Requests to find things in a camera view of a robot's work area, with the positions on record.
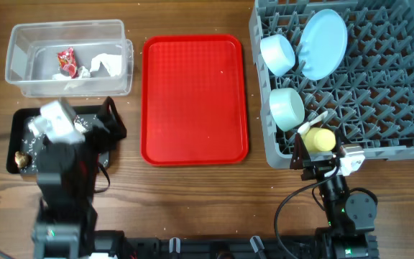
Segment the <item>white plastic spoon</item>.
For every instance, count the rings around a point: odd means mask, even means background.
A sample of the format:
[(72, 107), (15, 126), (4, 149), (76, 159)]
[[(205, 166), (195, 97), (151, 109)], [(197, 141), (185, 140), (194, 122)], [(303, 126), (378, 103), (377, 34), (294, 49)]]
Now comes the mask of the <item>white plastic spoon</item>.
[(308, 133), (308, 131), (310, 130), (310, 128), (323, 121), (326, 117), (328, 116), (328, 111), (325, 111), (321, 114), (319, 114), (316, 118), (312, 119), (311, 121), (305, 122), (303, 123), (299, 128), (298, 128), (298, 134), (300, 135), (305, 135)]

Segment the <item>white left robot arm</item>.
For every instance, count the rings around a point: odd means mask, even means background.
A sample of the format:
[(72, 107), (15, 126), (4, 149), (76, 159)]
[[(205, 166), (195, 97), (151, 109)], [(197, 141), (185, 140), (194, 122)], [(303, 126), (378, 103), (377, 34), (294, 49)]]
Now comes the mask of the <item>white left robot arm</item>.
[(81, 132), (75, 117), (68, 101), (59, 99), (42, 106), (28, 125), (34, 136), (45, 138), (35, 161), (42, 197), (32, 230), (34, 258), (85, 258), (98, 252), (93, 197), (99, 193), (96, 176), (106, 171), (99, 155), (114, 149), (127, 129), (111, 97), (96, 114), (101, 125)]

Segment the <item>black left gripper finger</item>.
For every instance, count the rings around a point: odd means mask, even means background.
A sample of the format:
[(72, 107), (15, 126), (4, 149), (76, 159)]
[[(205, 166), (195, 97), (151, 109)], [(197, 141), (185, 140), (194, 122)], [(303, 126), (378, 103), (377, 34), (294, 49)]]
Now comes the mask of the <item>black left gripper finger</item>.
[(116, 141), (120, 141), (127, 137), (127, 129), (119, 116), (117, 110), (110, 108), (111, 126), (110, 131)]
[(100, 106), (100, 109), (97, 112), (96, 116), (104, 126), (111, 126), (115, 123), (115, 111), (116, 107), (114, 100), (110, 96), (107, 96)]

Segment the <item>light blue plate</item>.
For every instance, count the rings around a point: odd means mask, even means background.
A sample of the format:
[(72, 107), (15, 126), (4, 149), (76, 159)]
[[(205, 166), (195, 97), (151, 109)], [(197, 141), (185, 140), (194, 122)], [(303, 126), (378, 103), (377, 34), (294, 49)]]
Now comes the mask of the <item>light blue plate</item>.
[(323, 9), (311, 17), (300, 38), (302, 74), (312, 81), (331, 75), (344, 58), (348, 41), (345, 21), (333, 9)]

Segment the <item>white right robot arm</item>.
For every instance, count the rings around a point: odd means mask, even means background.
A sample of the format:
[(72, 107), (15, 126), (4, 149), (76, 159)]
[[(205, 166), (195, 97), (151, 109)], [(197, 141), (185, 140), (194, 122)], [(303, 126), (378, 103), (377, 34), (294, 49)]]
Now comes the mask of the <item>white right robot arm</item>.
[(363, 258), (380, 256), (371, 235), (377, 216), (377, 197), (365, 188), (349, 188), (346, 177), (359, 170), (364, 150), (335, 131), (336, 153), (326, 160), (312, 160), (301, 135), (295, 137), (290, 168), (303, 171), (301, 179), (314, 180), (328, 226), (318, 228), (311, 251), (313, 258)]

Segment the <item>yellow plastic cup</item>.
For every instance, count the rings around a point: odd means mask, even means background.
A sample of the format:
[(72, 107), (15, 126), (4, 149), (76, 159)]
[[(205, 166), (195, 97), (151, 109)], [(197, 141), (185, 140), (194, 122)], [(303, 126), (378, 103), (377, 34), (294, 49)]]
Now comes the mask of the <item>yellow plastic cup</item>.
[(336, 137), (329, 129), (311, 127), (303, 135), (303, 142), (309, 153), (328, 152), (335, 148)]

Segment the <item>red snack wrapper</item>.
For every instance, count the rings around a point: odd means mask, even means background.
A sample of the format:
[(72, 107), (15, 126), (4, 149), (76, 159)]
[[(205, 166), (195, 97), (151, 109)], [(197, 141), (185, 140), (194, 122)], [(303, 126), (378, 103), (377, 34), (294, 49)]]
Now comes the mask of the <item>red snack wrapper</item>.
[(65, 71), (71, 78), (75, 78), (78, 72), (78, 65), (75, 59), (74, 49), (69, 47), (67, 50), (57, 54), (57, 59), (62, 71)]

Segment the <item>white napkin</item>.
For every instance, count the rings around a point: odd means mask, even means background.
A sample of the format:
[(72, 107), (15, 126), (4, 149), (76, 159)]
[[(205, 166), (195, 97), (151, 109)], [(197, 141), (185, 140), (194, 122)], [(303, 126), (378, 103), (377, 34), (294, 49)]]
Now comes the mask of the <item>white napkin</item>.
[(98, 54), (96, 57), (92, 58), (90, 69), (87, 69), (85, 66), (81, 66), (80, 68), (74, 67), (73, 70), (76, 72), (75, 78), (72, 76), (65, 76), (62, 73), (56, 73), (52, 75), (52, 80), (67, 80), (68, 83), (64, 88), (65, 90), (69, 88), (77, 88), (85, 83), (82, 79), (86, 80), (91, 78), (92, 73), (98, 72), (101, 66), (106, 69), (111, 77), (119, 76), (122, 69), (121, 56), (106, 53)]

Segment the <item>mint green bowl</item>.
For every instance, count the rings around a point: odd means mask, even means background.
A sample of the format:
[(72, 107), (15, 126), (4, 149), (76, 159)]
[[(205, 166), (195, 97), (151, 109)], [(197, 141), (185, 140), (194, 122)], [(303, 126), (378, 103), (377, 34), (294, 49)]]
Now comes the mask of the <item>mint green bowl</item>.
[(303, 101), (293, 88), (278, 88), (271, 91), (270, 112), (276, 125), (283, 132), (297, 127), (305, 119)]

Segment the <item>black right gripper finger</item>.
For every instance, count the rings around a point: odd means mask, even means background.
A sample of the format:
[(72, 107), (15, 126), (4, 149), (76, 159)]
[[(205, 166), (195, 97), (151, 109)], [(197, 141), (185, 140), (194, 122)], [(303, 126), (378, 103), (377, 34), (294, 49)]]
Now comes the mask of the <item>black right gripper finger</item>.
[(311, 157), (300, 133), (295, 136), (294, 151), (290, 160), (290, 169), (302, 170), (311, 164)]
[(344, 155), (341, 146), (346, 142), (346, 137), (340, 129), (336, 129), (334, 134), (336, 139), (335, 154), (337, 158), (342, 158)]

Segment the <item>light blue bowl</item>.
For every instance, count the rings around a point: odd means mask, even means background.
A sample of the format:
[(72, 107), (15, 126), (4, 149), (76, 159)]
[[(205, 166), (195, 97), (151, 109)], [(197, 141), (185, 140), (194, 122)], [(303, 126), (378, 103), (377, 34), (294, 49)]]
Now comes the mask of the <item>light blue bowl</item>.
[(266, 66), (275, 76), (285, 75), (295, 65), (292, 45), (282, 35), (263, 38), (260, 51)]

